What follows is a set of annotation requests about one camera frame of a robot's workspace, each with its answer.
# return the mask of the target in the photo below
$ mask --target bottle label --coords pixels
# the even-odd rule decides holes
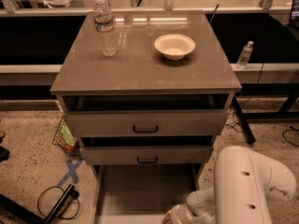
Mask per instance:
[[[113,30],[113,19],[103,22],[94,21],[96,31],[100,33],[107,33]]]

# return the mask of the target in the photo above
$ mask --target drawer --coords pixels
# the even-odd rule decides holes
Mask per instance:
[[[221,134],[229,112],[67,114],[76,137]]]
[[[81,149],[89,165],[205,163],[211,137],[99,138]]]

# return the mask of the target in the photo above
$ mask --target gray cabinet top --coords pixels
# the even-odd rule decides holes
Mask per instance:
[[[239,91],[231,65],[200,11],[115,11],[120,49],[111,57],[99,51],[90,13],[69,51],[51,92],[56,95],[209,93]],[[179,61],[155,47],[166,34],[187,35],[195,50]]]

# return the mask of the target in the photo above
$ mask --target bottle cap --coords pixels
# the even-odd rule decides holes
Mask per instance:
[[[105,3],[105,0],[95,0],[95,2],[96,2],[97,4],[104,4],[104,3]]]

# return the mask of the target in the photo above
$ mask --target plastic bottle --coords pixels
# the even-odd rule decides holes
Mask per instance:
[[[241,51],[239,58],[237,59],[237,68],[243,70],[246,68],[247,63],[249,62],[249,58],[253,51],[253,41],[249,41],[247,45],[245,45]]]
[[[118,38],[114,31],[111,9],[105,4],[105,0],[95,0],[93,19],[96,31],[99,32],[100,50],[103,55],[115,55],[118,51]]]

